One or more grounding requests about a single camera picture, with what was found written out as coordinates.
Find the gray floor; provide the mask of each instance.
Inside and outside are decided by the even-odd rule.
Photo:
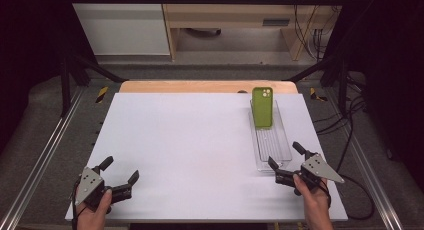
[[[183,31],[177,59],[137,57],[135,64],[123,61],[125,57],[104,57],[103,66],[119,76],[130,79],[269,79],[281,80],[302,71],[314,63],[305,52],[302,59],[292,62],[278,30],[256,31],[253,29],[223,29],[220,36],[210,33]],[[95,144],[101,123],[104,120],[113,93],[120,84],[113,83],[94,72],[89,72],[92,81],[82,88],[81,101],[61,136],[55,152],[34,185],[28,202],[21,208],[19,225],[48,224],[68,225],[64,215],[69,206],[68,196],[72,184],[87,162]],[[320,73],[309,76],[297,83],[313,121],[332,116],[335,109],[330,101],[310,98],[313,87],[318,96],[331,97],[333,89],[324,89],[316,81]],[[102,103],[95,103],[103,86],[108,86]],[[73,86],[73,92],[81,88]],[[59,78],[53,78],[34,87],[30,103],[20,126],[0,158],[0,216],[4,217],[24,186],[37,159],[54,131],[61,111],[61,89]],[[349,88],[348,96],[358,96]],[[322,129],[334,121],[317,122],[316,129]],[[388,160],[385,146],[376,131],[373,121],[364,111],[354,115],[354,134],[360,143],[379,182],[387,194],[404,229],[424,229],[424,195],[415,185],[402,163]],[[336,166],[346,143],[343,128],[325,135],[319,135],[327,161]],[[365,185],[360,167],[352,154],[346,155],[341,172]],[[338,185],[343,204],[353,216],[364,216],[369,212],[370,203],[366,195],[355,184],[347,182]],[[334,223],[336,229],[387,229],[382,219],[384,213],[376,210],[367,220],[353,220]],[[282,223],[280,229],[298,229],[297,223]]]

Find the transparent plastic box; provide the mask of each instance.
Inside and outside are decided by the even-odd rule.
[[[261,172],[274,172],[268,165],[269,156],[277,162],[280,169],[285,169],[292,156],[277,102],[273,102],[273,122],[270,128],[256,128],[252,111],[249,112],[249,119],[257,169]]]

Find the green phone case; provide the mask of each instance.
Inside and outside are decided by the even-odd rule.
[[[255,87],[252,91],[252,112],[257,128],[272,126],[273,92],[270,87]]]

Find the white table surface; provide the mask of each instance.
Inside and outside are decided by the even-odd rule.
[[[303,199],[256,169],[249,123],[250,94],[117,93],[87,163],[114,162],[107,186],[140,178],[132,199],[107,215],[123,222],[283,222],[304,219]],[[301,94],[275,94],[288,141],[322,153]],[[291,148],[286,170],[304,156]],[[330,218],[347,220],[335,184]],[[71,208],[66,219],[72,219]]]

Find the human hand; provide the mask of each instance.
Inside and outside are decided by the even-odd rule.
[[[333,224],[328,213],[328,197],[320,188],[309,191],[306,183],[297,175],[293,175],[294,184],[302,194],[305,208],[305,219],[310,229],[332,230]]]
[[[85,203],[81,203],[77,207],[78,230],[103,230],[105,227],[106,213],[112,202],[112,190],[108,189],[100,200],[100,204],[95,212],[86,207]]]

